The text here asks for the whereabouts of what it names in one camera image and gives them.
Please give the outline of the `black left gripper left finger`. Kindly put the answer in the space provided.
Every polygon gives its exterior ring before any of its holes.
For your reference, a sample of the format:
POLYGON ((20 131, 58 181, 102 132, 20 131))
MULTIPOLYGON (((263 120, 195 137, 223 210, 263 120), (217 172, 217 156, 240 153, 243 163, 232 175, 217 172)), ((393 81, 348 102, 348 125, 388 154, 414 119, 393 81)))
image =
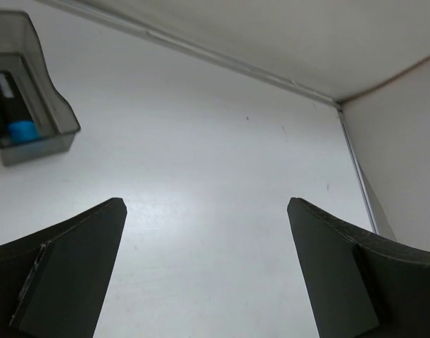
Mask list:
POLYGON ((0 337, 93 337, 126 217, 111 198, 0 245, 0 337))

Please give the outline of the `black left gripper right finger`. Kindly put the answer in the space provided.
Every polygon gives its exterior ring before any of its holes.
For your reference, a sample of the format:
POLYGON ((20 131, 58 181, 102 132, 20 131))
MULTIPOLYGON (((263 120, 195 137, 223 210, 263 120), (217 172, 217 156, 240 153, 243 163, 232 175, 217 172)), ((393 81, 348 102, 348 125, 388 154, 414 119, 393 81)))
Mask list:
POLYGON ((287 213, 320 337, 430 337, 430 252, 305 199, 287 213))

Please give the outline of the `black marker blue cap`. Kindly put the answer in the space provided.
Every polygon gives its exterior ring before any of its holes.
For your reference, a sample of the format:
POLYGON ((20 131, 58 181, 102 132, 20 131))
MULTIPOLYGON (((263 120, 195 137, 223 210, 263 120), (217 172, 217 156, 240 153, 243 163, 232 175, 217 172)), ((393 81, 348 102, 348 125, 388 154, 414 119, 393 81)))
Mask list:
POLYGON ((12 144, 40 138, 37 127, 12 74, 0 70, 0 116, 12 144))

